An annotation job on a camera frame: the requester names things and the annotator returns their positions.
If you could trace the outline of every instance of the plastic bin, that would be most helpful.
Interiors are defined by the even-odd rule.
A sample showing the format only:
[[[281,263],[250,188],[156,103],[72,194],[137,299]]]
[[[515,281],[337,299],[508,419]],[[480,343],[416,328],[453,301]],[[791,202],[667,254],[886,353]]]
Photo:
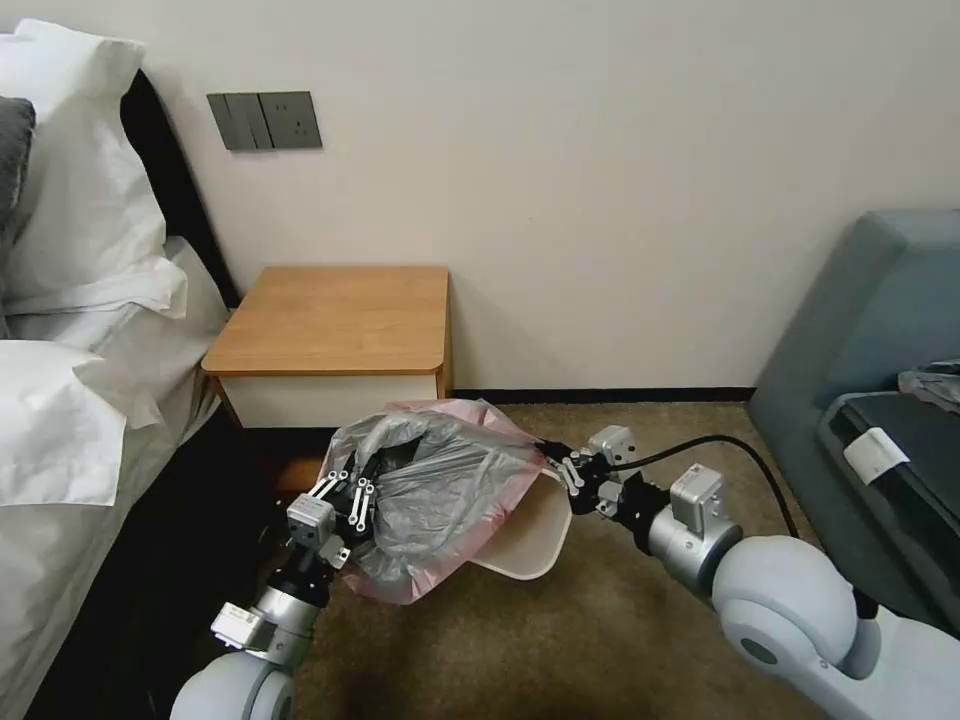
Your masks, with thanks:
[[[544,470],[471,562],[514,580],[535,580],[557,562],[571,517],[566,489]]]

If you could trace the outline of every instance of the white drawer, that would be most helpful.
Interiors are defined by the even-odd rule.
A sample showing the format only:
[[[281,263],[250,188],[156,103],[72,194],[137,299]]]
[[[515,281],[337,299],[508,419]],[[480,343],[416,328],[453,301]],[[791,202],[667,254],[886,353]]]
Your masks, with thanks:
[[[436,400],[434,375],[221,377],[244,427],[340,427],[394,400]]]

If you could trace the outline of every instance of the white bed sheet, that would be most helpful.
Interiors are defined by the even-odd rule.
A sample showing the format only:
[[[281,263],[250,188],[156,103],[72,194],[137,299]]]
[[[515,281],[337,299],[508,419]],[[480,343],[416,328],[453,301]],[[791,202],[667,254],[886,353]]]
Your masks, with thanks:
[[[188,278],[181,318],[131,304],[9,319],[15,337],[53,340],[121,363],[152,395],[165,424],[127,433],[112,507],[0,507],[0,567],[9,569],[0,604],[2,718],[26,713],[130,508],[216,409],[198,364],[227,309],[189,244],[172,238],[166,251]]]

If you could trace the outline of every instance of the gray pillow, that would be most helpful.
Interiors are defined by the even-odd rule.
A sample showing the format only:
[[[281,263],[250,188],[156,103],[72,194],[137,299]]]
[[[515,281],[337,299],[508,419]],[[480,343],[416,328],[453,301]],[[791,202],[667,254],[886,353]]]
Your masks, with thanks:
[[[0,268],[13,242],[14,211],[27,176],[37,115],[29,100],[0,97]],[[0,301],[3,287],[0,286]],[[10,336],[0,304],[0,339]]]

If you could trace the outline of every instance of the black cable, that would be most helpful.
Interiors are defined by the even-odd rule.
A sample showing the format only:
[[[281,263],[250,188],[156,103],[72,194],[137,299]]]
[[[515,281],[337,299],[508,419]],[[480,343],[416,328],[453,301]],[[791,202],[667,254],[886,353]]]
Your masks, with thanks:
[[[740,438],[733,437],[732,435],[703,435],[702,437],[682,442],[679,445],[674,445],[666,450],[661,450],[654,455],[641,458],[640,460],[634,460],[633,462],[624,463],[623,465],[613,465],[610,470],[634,470],[646,467],[647,465],[653,465],[661,460],[665,460],[668,457],[678,455],[690,448],[697,447],[698,445],[706,445],[711,442],[725,442],[730,445],[735,445],[750,456],[750,459],[760,468],[760,472],[763,473],[763,477],[766,478],[767,484],[770,486],[771,492],[773,492],[773,497],[776,499],[777,506],[780,508],[780,514],[783,516],[783,522],[787,526],[787,532],[789,532],[792,537],[799,538],[800,533],[797,532],[796,523],[793,522],[793,517],[790,515],[790,509],[787,507],[787,499],[783,496],[783,491],[780,489],[780,486],[777,485],[777,479],[774,477],[773,472],[771,472],[770,468],[763,461],[763,458],[760,457],[760,453]]]

